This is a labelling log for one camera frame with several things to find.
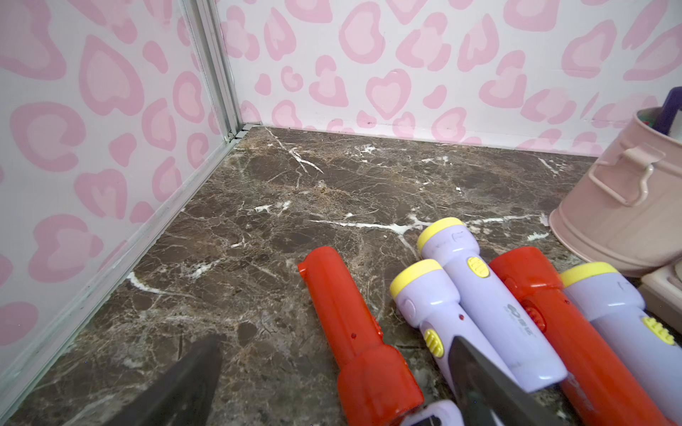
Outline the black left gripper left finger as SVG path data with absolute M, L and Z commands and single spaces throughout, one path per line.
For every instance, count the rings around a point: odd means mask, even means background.
M 221 367 L 220 339 L 208 335 L 107 424 L 205 425 Z

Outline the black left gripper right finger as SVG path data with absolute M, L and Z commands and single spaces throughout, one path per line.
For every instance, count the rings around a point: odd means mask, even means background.
M 452 341 L 449 371 L 465 425 L 562 424 L 463 337 Z

